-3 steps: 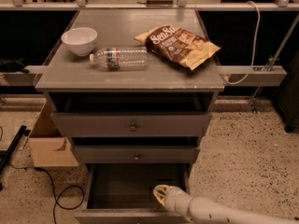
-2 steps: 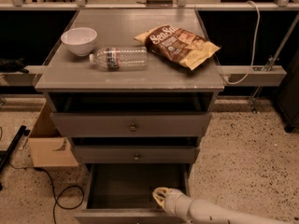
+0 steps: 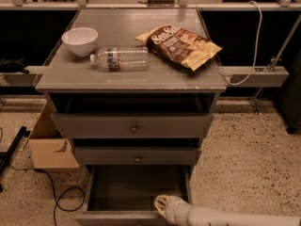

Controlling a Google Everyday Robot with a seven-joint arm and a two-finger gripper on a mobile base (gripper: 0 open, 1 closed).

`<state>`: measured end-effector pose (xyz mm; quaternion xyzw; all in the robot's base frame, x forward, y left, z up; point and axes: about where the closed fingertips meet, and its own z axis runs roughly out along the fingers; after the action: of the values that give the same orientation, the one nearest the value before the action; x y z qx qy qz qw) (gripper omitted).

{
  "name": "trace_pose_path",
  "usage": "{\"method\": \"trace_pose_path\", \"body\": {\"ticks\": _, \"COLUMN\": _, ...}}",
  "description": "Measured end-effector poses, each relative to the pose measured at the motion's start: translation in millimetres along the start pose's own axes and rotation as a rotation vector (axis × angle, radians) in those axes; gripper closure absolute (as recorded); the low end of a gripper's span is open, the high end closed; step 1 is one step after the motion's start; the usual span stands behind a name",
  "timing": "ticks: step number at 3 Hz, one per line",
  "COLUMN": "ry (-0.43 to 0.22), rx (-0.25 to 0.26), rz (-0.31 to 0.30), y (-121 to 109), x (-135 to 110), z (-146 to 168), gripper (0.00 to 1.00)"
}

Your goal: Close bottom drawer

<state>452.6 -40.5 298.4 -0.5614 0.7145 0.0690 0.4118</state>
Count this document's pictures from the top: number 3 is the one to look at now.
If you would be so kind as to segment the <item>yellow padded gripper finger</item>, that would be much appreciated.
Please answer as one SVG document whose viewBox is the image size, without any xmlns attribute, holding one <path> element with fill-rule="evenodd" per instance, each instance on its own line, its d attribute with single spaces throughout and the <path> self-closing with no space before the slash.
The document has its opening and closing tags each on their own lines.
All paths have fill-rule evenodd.
<svg viewBox="0 0 301 226">
<path fill-rule="evenodd" d="M 169 204 L 170 199 L 171 199 L 171 197 L 168 195 L 159 195 L 154 200 L 153 204 L 154 204 L 156 210 L 163 217 L 166 216 L 166 212 L 168 209 L 168 204 Z"/>
</svg>

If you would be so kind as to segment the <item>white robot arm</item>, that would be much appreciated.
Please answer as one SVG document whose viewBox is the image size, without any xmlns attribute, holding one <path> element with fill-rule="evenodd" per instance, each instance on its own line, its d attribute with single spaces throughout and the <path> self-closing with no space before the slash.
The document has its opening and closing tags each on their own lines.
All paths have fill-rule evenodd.
<svg viewBox="0 0 301 226">
<path fill-rule="evenodd" d="M 157 211 L 176 226 L 300 226 L 300 217 L 228 213 L 177 196 L 160 195 L 154 200 Z"/>
</svg>

